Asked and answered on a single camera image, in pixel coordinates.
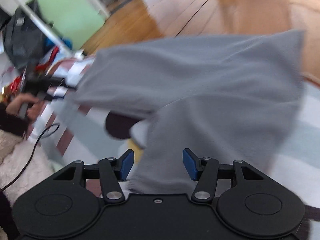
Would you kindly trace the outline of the person's left hand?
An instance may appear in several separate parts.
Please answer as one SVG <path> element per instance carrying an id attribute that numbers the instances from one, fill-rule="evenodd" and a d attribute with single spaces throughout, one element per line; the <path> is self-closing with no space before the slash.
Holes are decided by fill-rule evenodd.
<path id="1" fill-rule="evenodd" d="M 6 107 L 6 113 L 33 123 L 40 116 L 44 101 L 30 93 L 18 94 Z"/>

